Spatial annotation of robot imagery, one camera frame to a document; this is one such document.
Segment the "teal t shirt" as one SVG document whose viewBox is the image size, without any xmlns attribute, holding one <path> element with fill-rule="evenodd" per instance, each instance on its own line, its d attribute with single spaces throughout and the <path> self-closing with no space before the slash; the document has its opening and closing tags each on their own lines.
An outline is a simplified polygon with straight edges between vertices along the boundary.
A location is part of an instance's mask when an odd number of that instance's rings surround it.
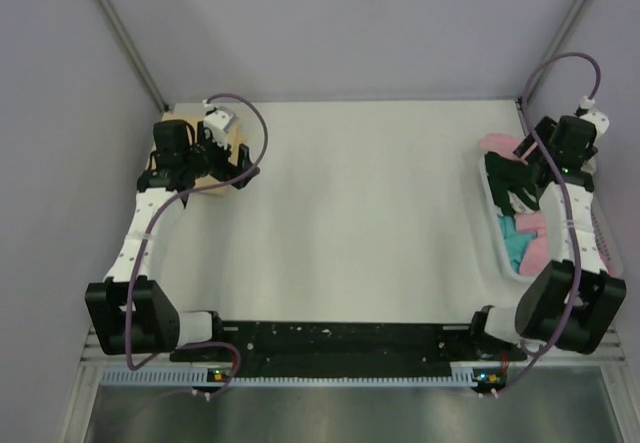
<svg viewBox="0 0 640 443">
<path fill-rule="evenodd" d="M 512 216 L 498 216 L 498 222 L 510 266 L 518 273 L 527 248 L 537 238 L 537 233 L 517 230 Z"/>
</svg>

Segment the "pink t shirt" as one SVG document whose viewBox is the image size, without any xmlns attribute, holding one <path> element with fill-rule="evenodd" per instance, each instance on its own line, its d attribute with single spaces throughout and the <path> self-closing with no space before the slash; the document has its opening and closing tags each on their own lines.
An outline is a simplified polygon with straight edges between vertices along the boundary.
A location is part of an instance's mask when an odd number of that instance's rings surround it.
<svg viewBox="0 0 640 443">
<path fill-rule="evenodd" d="M 521 210 L 521 213 L 516 213 L 514 216 L 516 229 L 519 231 L 535 231 L 537 233 L 537 238 L 534 239 L 528 246 L 527 251 L 522 260 L 519 274 L 524 276 L 536 276 L 548 263 L 550 260 L 550 248 L 549 248 L 549 239 L 547 235 L 547 224 L 544 215 L 539 211 L 526 210 L 524 211 L 524 204 L 514 195 L 510 195 L 510 199 L 512 205 L 515 209 Z M 591 204 L 586 206 L 586 209 L 590 212 L 591 218 Z M 503 214 L 496 207 L 499 216 Z M 593 230 L 594 240 L 595 233 L 594 228 L 592 226 L 591 219 L 591 227 Z M 601 258 L 600 252 L 597 249 L 596 241 L 594 250 L 598 252 L 601 262 L 604 264 L 604 260 Z"/>
</svg>

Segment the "dark green t shirt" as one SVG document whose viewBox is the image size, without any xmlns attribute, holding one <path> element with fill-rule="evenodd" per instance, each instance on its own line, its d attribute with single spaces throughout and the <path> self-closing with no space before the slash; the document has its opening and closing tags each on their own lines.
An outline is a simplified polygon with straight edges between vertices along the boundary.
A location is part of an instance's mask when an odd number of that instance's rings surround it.
<svg viewBox="0 0 640 443">
<path fill-rule="evenodd" d="M 527 165 L 495 152 L 484 155 L 484 164 L 493 202 L 503 215 L 521 213 L 521 210 L 513 207 L 510 195 L 516 196 L 524 204 L 524 211 L 540 209 L 532 170 Z"/>
</svg>

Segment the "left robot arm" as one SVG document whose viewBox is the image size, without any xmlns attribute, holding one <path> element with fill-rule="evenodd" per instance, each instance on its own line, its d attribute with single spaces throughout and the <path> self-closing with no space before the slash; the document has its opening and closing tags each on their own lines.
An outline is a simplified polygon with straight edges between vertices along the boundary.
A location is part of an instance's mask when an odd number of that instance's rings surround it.
<svg viewBox="0 0 640 443">
<path fill-rule="evenodd" d="M 136 183 L 135 210 L 115 262 L 91 283 L 85 304 L 107 355 L 168 353 L 192 344 L 205 359 L 226 350 L 227 337 L 213 310 L 178 309 L 162 289 L 173 230 L 199 181 L 244 188 L 258 175 L 250 150 L 236 140 L 236 116 L 219 107 L 196 124 L 167 119 L 153 127 L 154 149 Z"/>
</svg>

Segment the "right corner aluminium post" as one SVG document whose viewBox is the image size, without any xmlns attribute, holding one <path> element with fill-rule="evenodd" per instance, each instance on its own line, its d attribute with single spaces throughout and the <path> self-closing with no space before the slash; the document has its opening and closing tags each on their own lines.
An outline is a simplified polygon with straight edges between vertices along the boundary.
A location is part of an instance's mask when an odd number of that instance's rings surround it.
<svg viewBox="0 0 640 443">
<path fill-rule="evenodd" d="M 593 3 L 593 1 L 594 0 L 573 0 L 558 30 L 556 31 L 554 37 L 548 45 L 541 63 L 550 60 L 552 57 L 557 56 L 563 51 L 564 47 L 567 44 L 567 41 L 575 32 L 582 17 L 588 10 L 589 6 Z M 537 71 L 529 85 L 529 90 L 523 90 L 522 96 L 518 99 L 520 108 L 522 110 L 524 110 L 525 106 L 529 104 L 534 98 L 537 90 L 541 87 L 542 82 L 546 78 L 545 75 L 549 71 L 549 69 L 550 66 L 546 67 L 546 69 Z"/>
</svg>

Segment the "left corner aluminium post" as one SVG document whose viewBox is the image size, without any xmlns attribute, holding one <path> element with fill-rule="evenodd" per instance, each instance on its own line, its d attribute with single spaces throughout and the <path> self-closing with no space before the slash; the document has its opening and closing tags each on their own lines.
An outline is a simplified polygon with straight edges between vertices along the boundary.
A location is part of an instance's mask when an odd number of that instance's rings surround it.
<svg viewBox="0 0 640 443">
<path fill-rule="evenodd" d="M 165 112 L 169 106 L 162 96 L 161 91 L 154 81 L 147 65 L 145 64 L 138 48 L 131 38 L 126 25 L 120 18 L 111 0 L 94 0 L 97 4 L 106 25 L 122 51 L 127 63 L 139 83 L 142 85 L 147 96 L 154 106 L 161 113 Z"/>
</svg>

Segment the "white plastic basket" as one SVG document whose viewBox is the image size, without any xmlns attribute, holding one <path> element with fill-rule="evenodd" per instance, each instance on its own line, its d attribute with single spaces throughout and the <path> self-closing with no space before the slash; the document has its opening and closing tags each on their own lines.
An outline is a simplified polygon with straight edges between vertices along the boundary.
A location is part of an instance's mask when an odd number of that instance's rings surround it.
<svg viewBox="0 0 640 443">
<path fill-rule="evenodd" d="M 509 255 L 504 244 L 503 234 L 500 228 L 498 219 L 499 214 L 494 205 L 488 177 L 486 175 L 485 158 L 483 156 L 479 158 L 478 167 L 480 181 L 484 190 L 485 214 L 490 228 L 492 244 L 500 271 L 507 279 L 520 284 L 531 284 L 534 280 L 533 276 L 520 275 L 511 267 Z M 624 274 L 624 265 L 613 232 L 596 195 L 593 195 L 592 199 L 591 219 L 595 233 L 596 246 L 600 252 L 601 258 L 604 260 L 606 269 L 609 271 L 611 276 L 622 278 Z"/>
</svg>

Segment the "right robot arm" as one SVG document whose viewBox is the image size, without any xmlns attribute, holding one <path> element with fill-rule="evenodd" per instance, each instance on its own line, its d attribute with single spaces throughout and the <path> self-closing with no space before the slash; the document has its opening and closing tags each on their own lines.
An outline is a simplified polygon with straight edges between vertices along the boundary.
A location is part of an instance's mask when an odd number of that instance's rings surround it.
<svg viewBox="0 0 640 443">
<path fill-rule="evenodd" d="M 543 118 L 537 134 L 493 133 L 479 147 L 481 182 L 500 264 L 524 284 L 518 302 L 488 305 L 467 333 L 469 351 L 487 359 L 504 342 L 538 341 L 591 354 L 626 297 L 597 243 L 594 182 L 588 170 L 606 130 L 596 111 Z"/>
</svg>

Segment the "corner aluminium post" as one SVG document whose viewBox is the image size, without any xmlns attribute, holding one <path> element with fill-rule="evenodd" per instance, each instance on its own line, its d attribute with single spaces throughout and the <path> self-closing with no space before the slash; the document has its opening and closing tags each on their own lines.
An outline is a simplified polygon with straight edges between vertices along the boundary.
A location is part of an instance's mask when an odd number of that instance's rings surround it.
<svg viewBox="0 0 640 443">
<path fill-rule="evenodd" d="M 147 65 L 145 64 L 138 48 L 131 38 L 126 25 L 120 18 L 111 0 L 94 0 L 97 4 L 106 25 L 122 51 L 127 63 L 139 83 L 142 85 L 147 96 L 154 106 L 161 113 L 165 112 L 169 106 L 162 96 L 161 91 L 154 81 Z"/>
<path fill-rule="evenodd" d="M 564 47 L 567 44 L 567 41 L 575 32 L 582 17 L 588 10 L 589 6 L 593 3 L 593 1 L 594 0 L 573 0 L 558 30 L 556 31 L 554 37 L 548 45 L 541 63 L 550 60 L 552 57 L 557 56 L 563 51 Z M 549 71 L 549 69 L 550 66 L 546 67 L 546 69 L 537 71 L 529 85 L 529 90 L 523 90 L 522 96 L 518 99 L 520 108 L 522 110 L 524 110 L 525 106 L 529 104 L 534 98 L 537 90 L 541 87 L 542 82 L 546 78 L 545 75 Z"/>
</svg>

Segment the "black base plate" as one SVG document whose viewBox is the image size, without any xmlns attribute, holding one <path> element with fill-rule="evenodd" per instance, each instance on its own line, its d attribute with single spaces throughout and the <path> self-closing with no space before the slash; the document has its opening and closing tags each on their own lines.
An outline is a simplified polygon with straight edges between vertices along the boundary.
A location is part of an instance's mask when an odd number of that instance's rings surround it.
<svg viewBox="0 0 640 443">
<path fill-rule="evenodd" d="M 457 362 L 521 362 L 524 352 L 473 324 L 231 321 L 216 336 L 239 376 L 443 376 Z"/>
</svg>

